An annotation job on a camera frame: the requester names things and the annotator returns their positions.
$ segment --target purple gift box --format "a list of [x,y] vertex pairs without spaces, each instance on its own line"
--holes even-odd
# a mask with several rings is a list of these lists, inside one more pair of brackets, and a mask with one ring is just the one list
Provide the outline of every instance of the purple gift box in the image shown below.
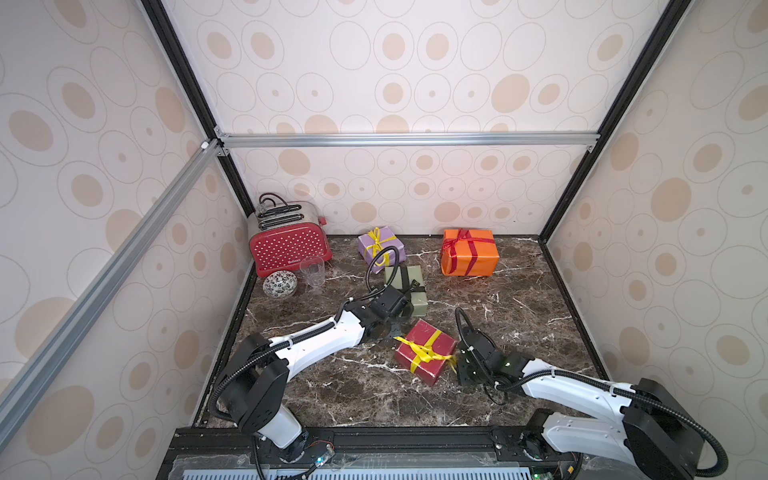
[[[389,227],[374,228],[368,233],[364,233],[357,237],[357,250],[366,262],[370,264],[373,261],[373,257],[387,247],[396,247],[400,253],[400,263],[406,261],[406,247],[402,244],[395,234],[389,229]],[[385,266],[392,266],[395,264],[395,252],[389,251],[379,259],[378,264],[373,266],[372,272],[378,273],[382,271]]]

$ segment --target green gift box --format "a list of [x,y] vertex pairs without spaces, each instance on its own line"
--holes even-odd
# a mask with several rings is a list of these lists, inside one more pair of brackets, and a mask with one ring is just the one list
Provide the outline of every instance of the green gift box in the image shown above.
[[[384,269],[385,281],[392,275],[392,268],[394,267],[388,266]],[[407,271],[406,266],[401,265],[398,270],[398,275],[392,281],[392,286],[397,290],[404,292],[410,287],[413,280],[419,282],[419,286],[414,290],[410,290],[411,304],[413,305],[412,316],[425,316],[427,314],[427,294],[424,291],[424,277],[422,276],[421,265],[408,266]]]

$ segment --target polka dot wallpaper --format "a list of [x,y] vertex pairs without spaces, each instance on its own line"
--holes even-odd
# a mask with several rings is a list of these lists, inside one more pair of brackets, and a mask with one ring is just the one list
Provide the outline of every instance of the polka dot wallpaper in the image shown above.
[[[155,478],[196,411],[250,268],[246,229],[208,167],[0,455],[2,480]],[[36,335],[18,331],[17,342]]]
[[667,0],[167,0],[238,134],[594,130]]
[[389,225],[395,233],[446,227],[538,234],[584,156],[584,145],[233,149],[255,200],[309,200],[330,234]]
[[0,390],[200,145],[152,35],[127,0],[3,5]]
[[766,127],[768,2],[699,2],[550,243],[611,376],[662,383],[737,480],[768,478]]
[[[0,392],[200,145],[163,55],[130,0],[3,2]],[[245,277],[244,228],[212,165],[0,455],[1,479],[154,478]]]

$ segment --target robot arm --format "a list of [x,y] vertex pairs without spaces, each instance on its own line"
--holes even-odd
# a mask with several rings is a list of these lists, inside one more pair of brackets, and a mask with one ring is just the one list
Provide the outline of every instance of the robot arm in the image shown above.
[[[340,316],[288,336],[247,337],[219,375],[216,390],[240,431],[267,437],[288,462],[297,458],[306,443],[306,430],[281,404],[286,383],[341,349],[386,335],[403,304],[399,293],[389,291],[390,296],[384,291],[370,303],[350,303]],[[695,475],[716,476],[725,471],[727,456],[717,440],[658,383],[648,379],[638,385],[607,382],[522,353],[504,354],[468,321],[462,327],[459,312],[466,316],[457,311],[462,338],[460,385],[484,385],[505,395],[513,392],[546,399],[589,415],[537,410],[519,439],[532,459],[545,459],[552,450],[582,452],[636,465],[653,480],[691,480]],[[257,373],[254,366],[263,369]],[[216,391],[209,404],[214,415],[218,408],[210,406],[216,405]],[[697,470],[704,439],[715,449],[718,463]]]

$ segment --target toaster slot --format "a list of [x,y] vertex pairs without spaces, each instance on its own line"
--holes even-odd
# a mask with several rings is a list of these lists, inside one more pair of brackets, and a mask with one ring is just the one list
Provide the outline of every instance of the toaster slot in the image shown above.
[[266,212],[262,212],[261,214],[257,215],[257,218],[268,218],[268,217],[274,217],[275,215],[285,214],[287,212],[295,212],[297,210],[301,210],[301,205],[280,205],[279,207],[272,207]]
[[285,217],[260,221],[259,228],[261,230],[266,230],[268,228],[278,227],[279,225],[284,225],[286,223],[291,223],[291,222],[297,222],[299,220],[304,220],[303,214],[286,215]]

